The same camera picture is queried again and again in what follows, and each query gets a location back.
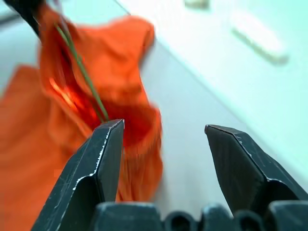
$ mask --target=white surface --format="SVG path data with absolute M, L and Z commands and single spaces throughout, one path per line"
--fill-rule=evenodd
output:
M 4 3 L 3 0 L 0 1 L 0 17 L 3 14 L 7 14 L 9 12 L 12 12 L 11 9 Z
M 209 10 L 197 11 L 180 0 L 118 1 L 155 25 L 164 46 L 308 192 L 308 2 L 212 0 Z M 290 51 L 286 65 L 269 63 L 231 33 L 230 15 L 238 9 L 282 38 Z

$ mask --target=black object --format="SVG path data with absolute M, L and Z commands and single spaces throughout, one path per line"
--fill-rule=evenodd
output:
M 152 204 L 103 203 L 96 207 L 89 231 L 307 231 L 308 202 L 276 201 L 262 219 L 249 210 L 234 217 L 219 205 L 202 210 L 200 221 L 189 214 L 173 212 L 161 221 Z
M 39 7 L 44 0 L 4 0 L 4 2 L 16 10 L 20 16 L 32 27 L 34 32 L 39 35 L 39 26 L 36 21 L 36 15 Z
M 290 174 L 247 133 L 216 125 L 206 126 L 205 133 L 232 212 L 250 209 L 264 215 L 272 201 L 308 200 L 308 194 Z
M 123 129 L 115 120 L 94 130 L 67 162 L 33 231 L 84 231 L 95 206 L 116 199 Z
M 2 26 L 9 23 L 13 23 L 17 20 L 22 19 L 22 17 L 17 13 L 6 13 L 0 16 L 0 29 Z
M 154 205 L 114 204 L 124 121 L 101 125 L 68 161 L 34 231 L 308 231 L 308 195 L 244 132 L 208 125 L 205 132 L 221 189 L 234 218 L 219 205 L 200 221 Z

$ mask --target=white object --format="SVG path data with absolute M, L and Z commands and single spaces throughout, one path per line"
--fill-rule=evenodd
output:
M 284 43 L 252 14 L 236 11 L 231 15 L 231 24 L 233 31 L 240 38 L 270 61 L 280 63 L 287 59 L 288 53 Z

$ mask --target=orange fabric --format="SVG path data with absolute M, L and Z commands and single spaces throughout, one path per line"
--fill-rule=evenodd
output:
M 39 69 L 17 68 L 0 100 L 1 224 L 29 230 L 67 160 L 100 122 L 74 58 L 41 9 Z M 110 119 L 125 119 L 117 201 L 147 201 L 162 176 L 161 119 L 138 64 L 154 39 L 148 22 L 126 16 L 103 27 L 68 24 Z

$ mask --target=orange towel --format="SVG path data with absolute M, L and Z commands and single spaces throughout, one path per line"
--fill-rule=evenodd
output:
M 0 101 L 1 223 L 29 230 L 67 160 L 100 122 L 90 89 L 43 6 L 39 69 L 17 68 Z M 147 100 L 139 61 L 154 40 L 133 16 L 108 26 L 68 24 L 77 52 L 110 119 L 125 120 L 117 201 L 147 201 L 162 176 L 161 119 Z

